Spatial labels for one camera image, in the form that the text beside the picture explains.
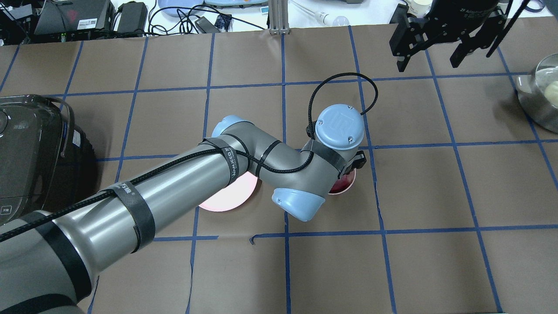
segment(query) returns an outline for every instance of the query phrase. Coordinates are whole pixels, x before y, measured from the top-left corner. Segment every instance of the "metal post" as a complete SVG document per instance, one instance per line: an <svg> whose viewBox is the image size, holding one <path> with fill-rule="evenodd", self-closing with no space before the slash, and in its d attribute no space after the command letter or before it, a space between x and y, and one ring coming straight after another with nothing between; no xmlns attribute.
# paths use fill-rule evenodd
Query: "metal post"
<svg viewBox="0 0 558 314"><path fill-rule="evenodd" d="M270 34L288 34L288 0L269 0Z"/></svg>

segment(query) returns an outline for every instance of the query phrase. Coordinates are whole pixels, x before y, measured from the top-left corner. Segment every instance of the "light blue joint cap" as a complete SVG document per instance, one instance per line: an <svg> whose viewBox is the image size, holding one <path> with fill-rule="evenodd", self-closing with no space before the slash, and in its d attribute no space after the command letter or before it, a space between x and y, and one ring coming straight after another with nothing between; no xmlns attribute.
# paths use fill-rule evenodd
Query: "light blue joint cap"
<svg viewBox="0 0 558 314"><path fill-rule="evenodd" d="M219 122L215 128L213 129L213 133L211 133L211 137L217 137L221 135L229 126L239 123L239 122L250 122L244 120L238 116L226 116L224 117L221 122Z"/></svg>
<svg viewBox="0 0 558 314"><path fill-rule="evenodd" d="M334 104L323 110L318 117L316 136L329 148L353 149L364 139L364 120L355 108L346 104Z"/></svg>
<svg viewBox="0 0 558 314"><path fill-rule="evenodd" d="M275 189L271 199L300 221L312 219L325 202L325 198L316 194L287 188Z"/></svg>

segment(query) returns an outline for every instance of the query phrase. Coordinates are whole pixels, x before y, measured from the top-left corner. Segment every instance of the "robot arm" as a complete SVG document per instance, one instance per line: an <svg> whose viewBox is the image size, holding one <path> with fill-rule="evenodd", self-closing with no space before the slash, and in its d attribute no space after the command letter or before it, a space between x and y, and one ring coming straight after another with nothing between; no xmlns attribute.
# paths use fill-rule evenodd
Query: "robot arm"
<svg viewBox="0 0 558 314"><path fill-rule="evenodd" d="M298 219L311 219L352 167L364 123L353 107L336 104L319 116L315 133L317 139L298 152L248 121L226 117L212 138L175 160L216 148L222 154L178 163L136 186L116 184L141 196L147 206L143 222L123 199L109 197L0 242L0 313L80 313L75 304L91 293L100 272L246 171L276 187L274 203ZM295 172L276 170L300 168L308 160ZM30 213L1 226L0 234L48 214Z"/></svg>
<svg viewBox="0 0 558 314"><path fill-rule="evenodd" d="M424 18L416 18L407 10L407 6L399 4L392 17L397 28L389 45L393 56L398 58L399 72L405 71L417 52L434 44L461 40L450 58L456 68L477 48L488 48L504 29L507 18L498 0L434 0ZM479 27L476 36L470 37L469 34Z"/></svg>

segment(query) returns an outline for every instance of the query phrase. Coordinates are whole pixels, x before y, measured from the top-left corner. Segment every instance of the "pink illuminated disc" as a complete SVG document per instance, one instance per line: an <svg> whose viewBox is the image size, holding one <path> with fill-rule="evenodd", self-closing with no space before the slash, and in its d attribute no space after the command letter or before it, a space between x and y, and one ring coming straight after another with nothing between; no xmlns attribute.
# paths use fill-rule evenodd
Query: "pink illuminated disc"
<svg viewBox="0 0 558 314"><path fill-rule="evenodd" d="M353 186L353 183L356 178L357 178L357 170L354 169L348 174L342 176L341 179L337 180L328 194L339 195L341 193L344 193L345 191L347 191Z"/></svg>
<svg viewBox="0 0 558 314"><path fill-rule="evenodd" d="M200 204L200 207L212 212L230 211L242 205L254 192L258 178L250 172L241 175L233 184L218 191Z"/></svg>

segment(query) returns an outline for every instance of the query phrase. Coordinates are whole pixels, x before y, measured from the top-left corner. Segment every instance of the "label sticker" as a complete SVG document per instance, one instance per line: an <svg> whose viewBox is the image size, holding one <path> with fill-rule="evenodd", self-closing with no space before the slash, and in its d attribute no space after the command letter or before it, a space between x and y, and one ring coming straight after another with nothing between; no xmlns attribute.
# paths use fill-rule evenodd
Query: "label sticker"
<svg viewBox="0 0 558 314"><path fill-rule="evenodd" d="M74 143L75 146L81 147L81 135L76 130L74 130L74 138L71 142Z"/></svg>
<svg viewBox="0 0 558 314"><path fill-rule="evenodd" d="M87 20L79 20L78 30L86 30L88 28L95 28L97 26L96 18L89 18Z"/></svg>

